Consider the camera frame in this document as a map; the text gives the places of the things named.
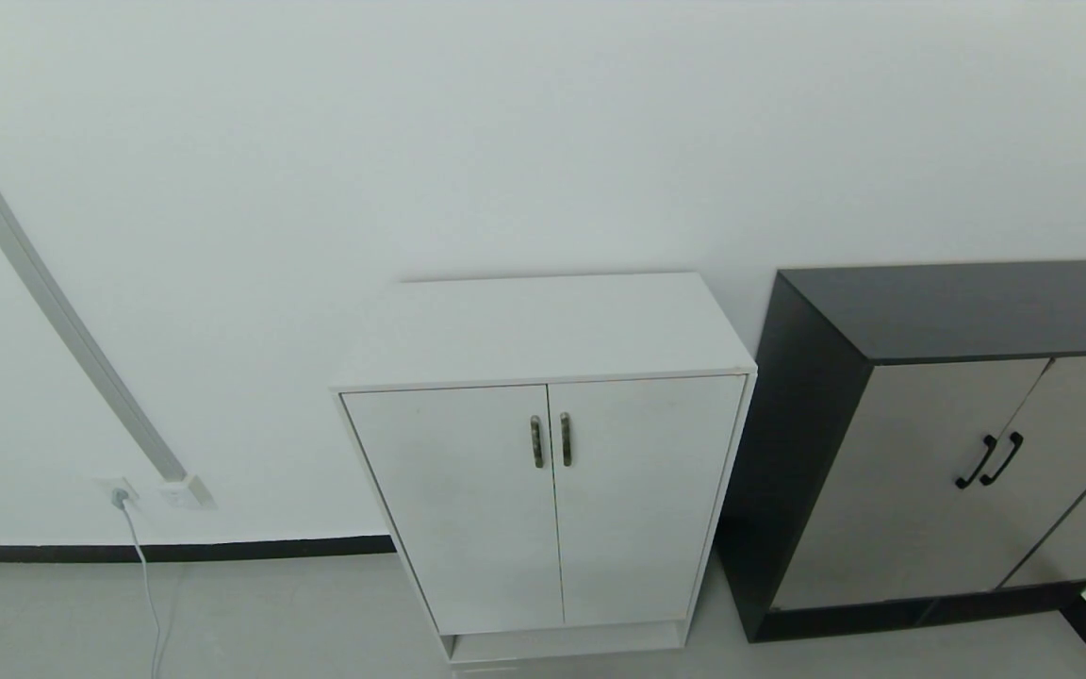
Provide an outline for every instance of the white power cord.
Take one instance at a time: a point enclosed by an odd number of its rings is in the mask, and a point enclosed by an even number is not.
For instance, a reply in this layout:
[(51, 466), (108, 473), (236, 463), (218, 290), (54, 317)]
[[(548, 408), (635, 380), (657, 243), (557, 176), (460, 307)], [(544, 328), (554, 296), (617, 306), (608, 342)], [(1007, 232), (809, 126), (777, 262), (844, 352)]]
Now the white power cord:
[(162, 658), (159, 653), (162, 649), (162, 624), (159, 623), (159, 609), (153, 606), (153, 596), (150, 594), (150, 568), (146, 561), (146, 552), (141, 551), (141, 542), (137, 539), (137, 528), (132, 527), (132, 517), (128, 516), (128, 507), (125, 507), (125, 500), (128, 499), (128, 490), (115, 489), (111, 493), (111, 503), (116, 505), (118, 511), (125, 513), (125, 520), (128, 521), (128, 532), (132, 535), (132, 546), (137, 549), (137, 555), (141, 559), (141, 576), (146, 579), (146, 601), (150, 603), (150, 613), (153, 614), (153, 628), (155, 631), (153, 640), (153, 657), (150, 658), (150, 679), (160, 679), (159, 671)]

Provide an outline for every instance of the black cabinet top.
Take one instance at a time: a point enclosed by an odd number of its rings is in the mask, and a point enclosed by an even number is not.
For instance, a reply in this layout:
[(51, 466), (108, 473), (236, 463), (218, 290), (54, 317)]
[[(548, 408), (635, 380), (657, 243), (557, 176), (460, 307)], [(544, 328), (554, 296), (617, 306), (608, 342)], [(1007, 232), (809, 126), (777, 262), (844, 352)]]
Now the black cabinet top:
[(1086, 262), (782, 269), (875, 364), (1086, 354)]

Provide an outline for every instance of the metal handle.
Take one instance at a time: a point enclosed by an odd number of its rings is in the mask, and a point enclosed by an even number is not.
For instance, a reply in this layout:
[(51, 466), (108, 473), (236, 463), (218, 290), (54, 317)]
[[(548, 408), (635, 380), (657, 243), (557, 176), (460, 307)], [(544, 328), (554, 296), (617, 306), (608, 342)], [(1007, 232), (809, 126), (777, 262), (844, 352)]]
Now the metal handle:
[(560, 447), (564, 448), (564, 467), (572, 467), (572, 432), (568, 429), (568, 413), (560, 413)]
[(983, 453), (983, 460), (978, 461), (978, 467), (976, 467), (974, 471), (970, 473), (970, 478), (961, 478), (961, 477), (955, 478), (954, 486), (957, 486), (958, 489), (965, 490), (967, 487), (971, 485), (971, 482), (974, 482), (975, 477), (978, 476), (978, 473), (983, 471), (983, 465), (987, 464), (987, 461), (990, 460), (992, 453), (996, 451), (996, 443), (999, 443), (999, 439), (995, 438), (995, 436), (992, 436), (990, 433), (988, 433), (987, 436), (983, 436), (983, 444), (986, 444), (987, 452)]
[(999, 465), (999, 468), (996, 469), (996, 476), (987, 476), (984, 474), (983, 477), (980, 478), (978, 482), (982, 482), (983, 486), (990, 486), (997, 478), (999, 478), (1000, 474), (1003, 474), (1003, 470), (1008, 468), (1010, 461), (1016, 456), (1016, 452), (1020, 451), (1022, 444), (1025, 443), (1025, 436), (1021, 436), (1020, 431), (1013, 431), (1013, 433), (1009, 435), (1008, 440), (1012, 442), (1012, 452), (1008, 454), (1008, 458), (1003, 460), (1003, 464)]
[(534, 468), (543, 468), (543, 443), (540, 442), (540, 416), (531, 416), (531, 447), (534, 447)]

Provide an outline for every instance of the cabinet top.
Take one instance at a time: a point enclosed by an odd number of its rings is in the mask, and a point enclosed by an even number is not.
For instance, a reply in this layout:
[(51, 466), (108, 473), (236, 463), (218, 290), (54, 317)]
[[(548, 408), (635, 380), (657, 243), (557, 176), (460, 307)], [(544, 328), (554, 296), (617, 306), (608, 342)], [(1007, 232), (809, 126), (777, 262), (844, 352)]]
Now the cabinet top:
[(1086, 354), (1086, 261), (779, 276), (879, 364)]
[(755, 373), (697, 274), (404, 282), (375, 300), (336, 391)]

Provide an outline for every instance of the electrical outlet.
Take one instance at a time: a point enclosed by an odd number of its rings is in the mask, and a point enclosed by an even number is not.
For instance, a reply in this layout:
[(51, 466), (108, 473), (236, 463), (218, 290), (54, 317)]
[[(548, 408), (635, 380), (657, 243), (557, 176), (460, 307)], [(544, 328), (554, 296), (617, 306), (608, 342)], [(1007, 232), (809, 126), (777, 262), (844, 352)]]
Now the electrical outlet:
[(109, 502), (111, 500), (111, 493), (115, 489), (124, 489), (128, 491), (128, 499), (132, 502), (137, 502), (137, 490), (132, 489), (132, 483), (128, 482), (123, 476), (117, 478), (96, 478), (96, 486), (102, 491), (103, 496), (108, 498)]
[(181, 481), (164, 482), (159, 486), (159, 493), (162, 494), (169, 506), (178, 508), (212, 508), (216, 504), (212, 502), (212, 494), (209, 493), (203, 481), (194, 474), (187, 476)]

